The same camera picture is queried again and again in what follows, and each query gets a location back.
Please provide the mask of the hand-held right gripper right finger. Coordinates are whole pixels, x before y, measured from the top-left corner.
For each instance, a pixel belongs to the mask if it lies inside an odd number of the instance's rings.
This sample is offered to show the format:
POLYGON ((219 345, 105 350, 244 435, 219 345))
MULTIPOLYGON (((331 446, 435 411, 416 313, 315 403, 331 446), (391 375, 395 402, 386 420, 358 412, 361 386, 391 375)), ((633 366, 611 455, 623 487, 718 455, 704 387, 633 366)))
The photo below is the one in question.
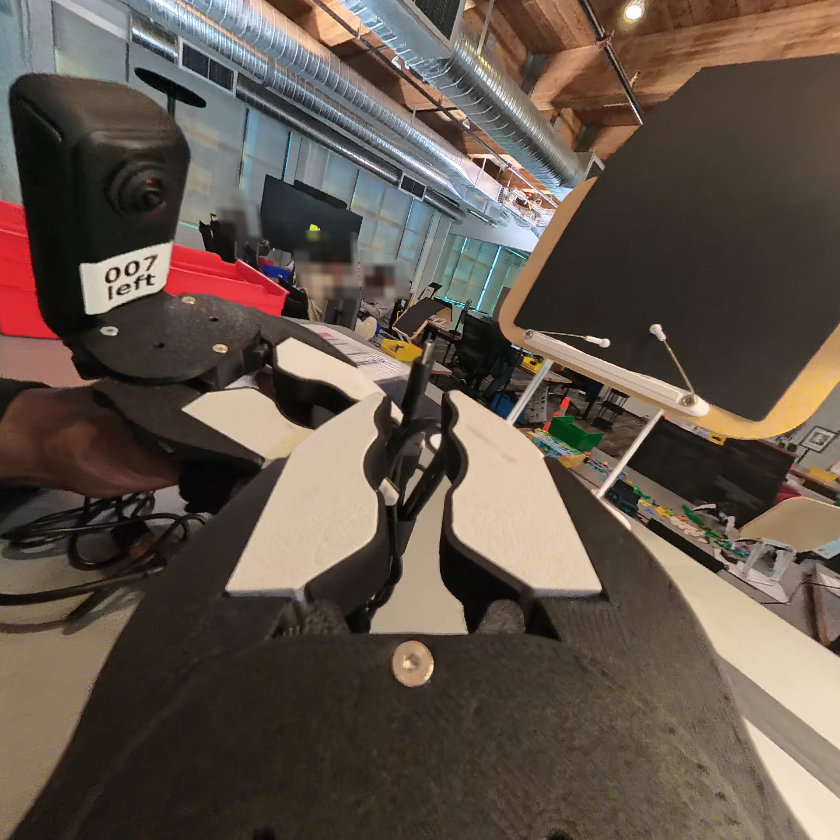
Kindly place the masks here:
POLYGON ((541 452, 467 394, 442 404, 448 543, 525 599, 600 595, 602 583, 541 452))

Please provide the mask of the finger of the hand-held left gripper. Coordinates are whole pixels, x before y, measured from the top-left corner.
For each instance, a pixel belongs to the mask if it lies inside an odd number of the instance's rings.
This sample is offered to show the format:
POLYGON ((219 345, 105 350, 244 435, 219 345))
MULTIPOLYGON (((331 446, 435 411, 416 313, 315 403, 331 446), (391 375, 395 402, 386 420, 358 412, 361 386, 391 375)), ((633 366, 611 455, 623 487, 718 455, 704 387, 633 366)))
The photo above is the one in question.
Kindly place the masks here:
POLYGON ((312 434, 282 415, 274 401, 254 387, 204 393, 182 412, 268 461, 287 458, 312 434))
POLYGON ((341 414, 370 396, 386 398, 357 367, 298 339, 284 340, 273 353, 275 403, 298 426, 316 428, 325 416, 341 414))

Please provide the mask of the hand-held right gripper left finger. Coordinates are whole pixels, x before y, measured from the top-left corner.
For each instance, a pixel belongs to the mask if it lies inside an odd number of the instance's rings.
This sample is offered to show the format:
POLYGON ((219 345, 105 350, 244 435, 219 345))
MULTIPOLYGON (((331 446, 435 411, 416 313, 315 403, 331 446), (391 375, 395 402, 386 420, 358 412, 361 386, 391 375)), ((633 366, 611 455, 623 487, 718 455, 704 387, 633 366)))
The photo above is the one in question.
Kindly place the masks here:
POLYGON ((334 416, 288 457, 226 584, 231 596, 364 602, 389 574, 382 482, 392 401, 334 416))

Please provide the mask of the person's left forearm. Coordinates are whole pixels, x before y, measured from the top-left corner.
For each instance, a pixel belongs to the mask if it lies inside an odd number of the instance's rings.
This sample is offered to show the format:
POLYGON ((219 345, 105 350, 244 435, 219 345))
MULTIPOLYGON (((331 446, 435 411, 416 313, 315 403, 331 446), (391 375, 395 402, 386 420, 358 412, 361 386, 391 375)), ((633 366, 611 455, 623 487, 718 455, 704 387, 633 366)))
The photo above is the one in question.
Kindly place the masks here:
POLYGON ((1 421, 3 421, 9 407, 14 400, 32 390, 49 389, 49 385, 35 381, 19 381, 1 377, 1 421))

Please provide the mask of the person's left hand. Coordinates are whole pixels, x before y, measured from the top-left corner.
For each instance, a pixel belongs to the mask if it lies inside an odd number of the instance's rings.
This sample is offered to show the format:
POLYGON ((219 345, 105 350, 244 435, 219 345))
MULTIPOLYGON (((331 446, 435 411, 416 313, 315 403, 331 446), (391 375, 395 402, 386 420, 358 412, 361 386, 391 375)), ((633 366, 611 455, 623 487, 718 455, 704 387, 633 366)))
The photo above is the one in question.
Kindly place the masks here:
POLYGON ((27 391, 1 421, 2 490, 64 490, 102 499, 174 487, 180 475, 176 461, 141 446, 87 387, 27 391))

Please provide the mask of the laminated paper sheet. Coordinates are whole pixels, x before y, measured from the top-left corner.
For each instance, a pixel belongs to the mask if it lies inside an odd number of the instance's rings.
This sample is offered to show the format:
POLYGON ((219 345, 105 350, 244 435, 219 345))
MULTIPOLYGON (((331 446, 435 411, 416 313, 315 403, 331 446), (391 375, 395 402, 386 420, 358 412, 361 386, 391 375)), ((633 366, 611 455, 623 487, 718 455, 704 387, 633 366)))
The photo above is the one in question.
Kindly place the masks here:
POLYGON ((337 325, 322 322, 299 321, 299 323, 327 340, 344 356, 354 362, 368 379, 377 384, 407 380, 409 367, 382 352, 368 340, 337 325))

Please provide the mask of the green plastic bin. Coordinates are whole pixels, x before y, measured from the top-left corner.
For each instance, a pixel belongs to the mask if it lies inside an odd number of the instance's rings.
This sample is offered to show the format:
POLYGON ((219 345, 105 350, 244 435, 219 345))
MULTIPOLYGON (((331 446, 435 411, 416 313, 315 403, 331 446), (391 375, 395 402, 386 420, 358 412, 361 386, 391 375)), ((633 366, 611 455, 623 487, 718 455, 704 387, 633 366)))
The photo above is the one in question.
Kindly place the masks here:
POLYGON ((579 452, 591 452, 601 443, 603 432, 590 432, 575 423, 573 416, 554 416, 546 431, 557 441, 579 452))

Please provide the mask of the black round lamp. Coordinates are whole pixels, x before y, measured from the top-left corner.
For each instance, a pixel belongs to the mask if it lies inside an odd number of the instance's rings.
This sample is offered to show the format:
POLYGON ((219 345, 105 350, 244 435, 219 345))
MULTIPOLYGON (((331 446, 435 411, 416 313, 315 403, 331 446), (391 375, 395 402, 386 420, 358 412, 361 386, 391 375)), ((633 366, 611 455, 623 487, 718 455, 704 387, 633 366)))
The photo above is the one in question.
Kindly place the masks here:
POLYGON ((134 75, 148 87, 163 93, 166 97, 166 110, 171 117, 175 117, 176 106, 179 102, 194 109, 205 109, 207 102, 204 98, 187 89, 175 80, 147 68, 136 67, 134 75))

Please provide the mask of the red plastic bin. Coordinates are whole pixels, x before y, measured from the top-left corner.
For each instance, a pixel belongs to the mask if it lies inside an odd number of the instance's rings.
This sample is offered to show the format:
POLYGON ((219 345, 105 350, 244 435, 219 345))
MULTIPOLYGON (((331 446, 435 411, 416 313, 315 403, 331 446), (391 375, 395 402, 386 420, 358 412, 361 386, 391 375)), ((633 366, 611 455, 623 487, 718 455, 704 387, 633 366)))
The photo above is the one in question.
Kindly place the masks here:
MULTIPOLYGON (((270 316, 281 315, 287 297, 284 289, 242 261, 228 264, 215 254, 181 245, 173 248, 167 290, 223 298, 270 316)), ((1 202, 1 333, 56 339, 37 303, 24 209, 7 202, 1 202)))

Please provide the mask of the black monitor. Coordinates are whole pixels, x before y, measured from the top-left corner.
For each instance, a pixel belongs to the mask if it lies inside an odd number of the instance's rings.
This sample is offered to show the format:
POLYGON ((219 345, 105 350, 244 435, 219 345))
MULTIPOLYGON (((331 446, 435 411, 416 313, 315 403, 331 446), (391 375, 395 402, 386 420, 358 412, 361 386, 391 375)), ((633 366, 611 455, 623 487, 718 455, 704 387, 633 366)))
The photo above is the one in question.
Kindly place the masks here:
POLYGON ((661 419, 628 466, 686 501, 716 504, 741 526, 772 508, 794 461, 762 441, 716 444, 661 419))

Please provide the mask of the wood-rimmed black board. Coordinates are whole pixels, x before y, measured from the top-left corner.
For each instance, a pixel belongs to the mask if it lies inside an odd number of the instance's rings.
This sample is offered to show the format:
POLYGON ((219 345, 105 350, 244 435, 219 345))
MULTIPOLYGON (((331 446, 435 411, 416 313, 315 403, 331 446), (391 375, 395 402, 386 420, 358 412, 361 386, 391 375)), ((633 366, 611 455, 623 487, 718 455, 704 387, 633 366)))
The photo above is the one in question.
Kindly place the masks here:
POLYGON ((555 211, 500 328, 724 437, 838 384, 839 57, 699 70, 555 211))

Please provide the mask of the black wall screen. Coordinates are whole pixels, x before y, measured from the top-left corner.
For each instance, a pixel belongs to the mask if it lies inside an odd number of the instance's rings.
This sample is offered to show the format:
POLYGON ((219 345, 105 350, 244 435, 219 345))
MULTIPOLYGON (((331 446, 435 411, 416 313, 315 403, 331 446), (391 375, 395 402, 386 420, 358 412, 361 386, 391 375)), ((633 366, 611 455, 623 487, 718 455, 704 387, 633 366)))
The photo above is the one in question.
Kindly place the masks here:
POLYGON ((356 256, 362 216, 266 175, 261 231, 273 249, 320 263, 349 264, 356 256))

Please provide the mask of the silver ventilation duct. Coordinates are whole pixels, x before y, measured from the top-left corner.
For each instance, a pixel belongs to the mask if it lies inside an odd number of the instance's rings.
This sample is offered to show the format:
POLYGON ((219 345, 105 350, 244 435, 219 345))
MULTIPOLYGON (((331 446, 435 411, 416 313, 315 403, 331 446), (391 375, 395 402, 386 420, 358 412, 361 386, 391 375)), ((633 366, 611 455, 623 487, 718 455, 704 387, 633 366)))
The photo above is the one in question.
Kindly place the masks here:
POLYGON ((582 183, 576 153, 479 51, 463 1, 346 1, 363 26, 555 196, 582 183))
POLYGON ((265 2, 128 1, 192 44, 209 48, 263 88, 330 123, 418 176, 433 206, 457 223, 468 187, 461 156, 265 2))

